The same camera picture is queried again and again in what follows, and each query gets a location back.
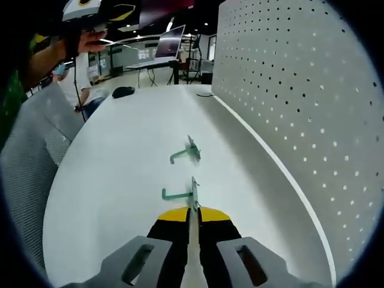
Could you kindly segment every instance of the pegboard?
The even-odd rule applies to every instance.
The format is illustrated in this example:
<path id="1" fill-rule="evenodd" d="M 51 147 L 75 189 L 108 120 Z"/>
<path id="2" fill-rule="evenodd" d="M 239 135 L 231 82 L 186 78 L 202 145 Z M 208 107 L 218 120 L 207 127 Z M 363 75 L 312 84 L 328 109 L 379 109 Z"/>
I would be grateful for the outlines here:
<path id="1" fill-rule="evenodd" d="M 351 27 L 321 0 L 227 0 L 212 91 L 298 183 L 340 281 L 376 228 L 384 192 L 383 92 Z"/>

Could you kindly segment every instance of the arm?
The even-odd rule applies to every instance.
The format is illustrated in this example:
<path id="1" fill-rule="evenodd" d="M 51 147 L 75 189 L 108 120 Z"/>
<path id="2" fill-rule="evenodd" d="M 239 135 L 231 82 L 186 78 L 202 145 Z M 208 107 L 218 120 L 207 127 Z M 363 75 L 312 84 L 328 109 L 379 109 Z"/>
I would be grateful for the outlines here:
<path id="1" fill-rule="evenodd" d="M 33 88 L 45 75 L 59 62 L 65 59 L 64 41 L 55 44 L 34 54 L 29 60 L 26 76 L 22 79 L 25 90 Z"/>
<path id="2" fill-rule="evenodd" d="M 105 49 L 104 45 L 92 44 L 93 41 L 102 39 L 106 33 L 82 32 L 79 41 L 79 53 L 98 52 Z M 25 90 L 34 87 L 45 75 L 47 75 L 59 62 L 66 57 L 65 41 L 59 40 L 42 51 L 34 54 L 28 63 L 26 76 L 22 79 Z"/>
<path id="3" fill-rule="evenodd" d="M 82 93 L 80 95 L 81 106 L 84 106 L 84 104 L 85 104 L 85 102 L 88 99 L 90 94 L 91 93 L 89 92 L 89 88 L 82 89 Z"/>

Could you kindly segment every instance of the metal hook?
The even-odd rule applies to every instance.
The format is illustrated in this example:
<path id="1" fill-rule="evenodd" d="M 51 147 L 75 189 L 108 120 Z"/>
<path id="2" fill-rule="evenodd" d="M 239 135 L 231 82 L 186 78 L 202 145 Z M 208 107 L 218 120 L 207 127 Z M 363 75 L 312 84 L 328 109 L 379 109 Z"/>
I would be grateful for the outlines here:
<path id="1" fill-rule="evenodd" d="M 199 161 L 201 159 L 201 155 L 200 155 L 200 151 L 199 149 L 197 148 L 196 144 L 194 143 L 193 139 L 188 135 L 188 140 L 189 140 L 189 147 L 187 147 L 186 149 L 184 149 L 183 151 L 180 151 L 180 152 L 177 152 L 177 153 L 174 153 L 170 156 L 170 163 L 171 164 L 174 164 L 175 163 L 175 158 L 181 156 L 182 154 L 185 154 L 185 153 L 188 153 L 190 152 L 191 155 L 197 160 Z"/>
<path id="2" fill-rule="evenodd" d="M 192 197 L 192 203 L 191 208 L 193 208 L 195 211 L 200 207 L 199 201 L 197 200 L 197 186 L 200 186 L 194 177 L 192 177 L 192 188 L 191 191 L 188 193 L 184 194 L 177 194 L 177 195 L 167 195 L 167 190 L 163 188 L 161 192 L 161 196 L 163 200 L 174 200 L 174 199 L 180 199 L 180 198 L 187 198 L 187 197 Z"/>

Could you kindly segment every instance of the computer mouse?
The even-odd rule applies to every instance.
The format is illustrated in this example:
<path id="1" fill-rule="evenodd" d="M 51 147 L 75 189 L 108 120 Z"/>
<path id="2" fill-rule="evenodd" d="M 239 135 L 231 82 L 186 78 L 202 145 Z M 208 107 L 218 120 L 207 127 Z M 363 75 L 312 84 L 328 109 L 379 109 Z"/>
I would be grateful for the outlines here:
<path id="1" fill-rule="evenodd" d="M 114 90 L 112 97 L 118 99 L 124 96 L 132 95 L 135 89 L 133 87 L 119 87 Z"/>

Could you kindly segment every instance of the white curved desk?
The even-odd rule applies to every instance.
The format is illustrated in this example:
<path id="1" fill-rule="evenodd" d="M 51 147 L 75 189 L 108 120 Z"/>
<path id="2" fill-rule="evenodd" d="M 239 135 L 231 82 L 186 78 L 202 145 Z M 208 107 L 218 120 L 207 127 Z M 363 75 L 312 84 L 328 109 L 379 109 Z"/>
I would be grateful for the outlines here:
<path id="1" fill-rule="evenodd" d="M 229 214 L 242 236 L 283 257 L 292 274 L 330 283 L 321 241 L 299 197 L 219 102 L 196 96 L 210 88 L 164 86 L 109 97 L 84 125 L 47 201 L 43 249 L 55 286 L 94 276 L 106 256 L 147 235 L 161 213 L 185 206 L 185 199 L 163 201 L 161 189 L 184 193 L 192 176 L 201 205 Z M 200 163 L 177 158 L 171 165 L 170 155 L 184 149 L 188 135 L 201 149 Z"/>

